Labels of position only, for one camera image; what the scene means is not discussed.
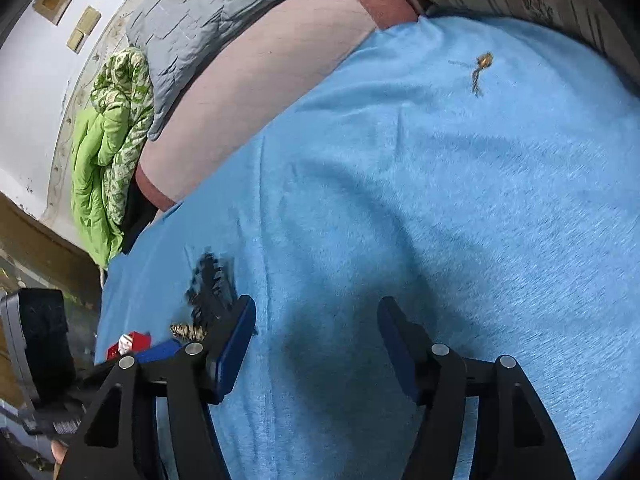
blue fabric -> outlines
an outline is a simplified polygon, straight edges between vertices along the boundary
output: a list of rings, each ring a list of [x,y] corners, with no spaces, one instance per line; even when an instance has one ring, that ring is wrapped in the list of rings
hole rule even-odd
[[[451,61],[486,51],[476,97]],[[560,34],[376,32],[112,261],[98,354],[130,330],[168,338],[210,248],[257,305],[212,409],[234,480],[400,478],[421,410],[376,327],[386,295],[464,356],[515,356],[594,480],[640,413],[639,131],[639,100]]]

